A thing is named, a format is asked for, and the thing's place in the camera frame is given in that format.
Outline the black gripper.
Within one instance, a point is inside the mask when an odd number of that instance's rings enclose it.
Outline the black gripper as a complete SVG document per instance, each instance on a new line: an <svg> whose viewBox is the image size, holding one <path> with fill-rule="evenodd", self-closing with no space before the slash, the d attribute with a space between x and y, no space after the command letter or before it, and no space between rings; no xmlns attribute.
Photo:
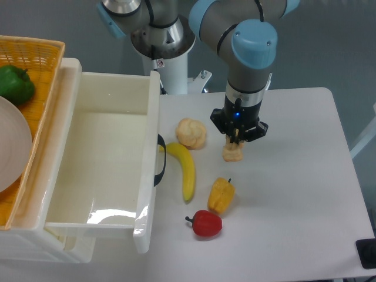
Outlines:
<svg viewBox="0 0 376 282"><path fill-rule="evenodd" d="M258 116L262 100L256 93L226 95L223 108L212 111L210 119L227 143L252 142L266 135L268 124Z"/></svg>

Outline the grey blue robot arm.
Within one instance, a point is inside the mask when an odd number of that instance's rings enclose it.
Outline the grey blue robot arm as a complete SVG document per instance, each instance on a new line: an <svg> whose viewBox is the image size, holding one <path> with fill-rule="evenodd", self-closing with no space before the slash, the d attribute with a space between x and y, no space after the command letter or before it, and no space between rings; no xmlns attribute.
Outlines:
<svg viewBox="0 0 376 282"><path fill-rule="evenodd" d="M145 71L160 73L163 94L187 93L187 54L205 43L228 66L224 106L211 121L229 143L266 135L259 118L270 85L278 35L271 22L299 1L197 1L188 17L177 1L99 1L98 14L115 38L130 36Z"/></svg>

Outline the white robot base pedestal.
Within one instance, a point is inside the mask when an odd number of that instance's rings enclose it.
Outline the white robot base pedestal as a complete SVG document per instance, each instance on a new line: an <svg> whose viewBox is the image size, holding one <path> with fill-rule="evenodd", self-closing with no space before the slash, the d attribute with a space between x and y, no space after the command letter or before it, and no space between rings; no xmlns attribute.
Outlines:
<svg viewBox="0 0 376 282"><path fill-rule="evenodd" d="M146 25L131 34L131 42L142 59L144 73L157 71L161 88L170 95L207 92L211 72L203 69L196 77L188 76L188 54L195 41L188 19L181 15L168 27Z"/></svg>

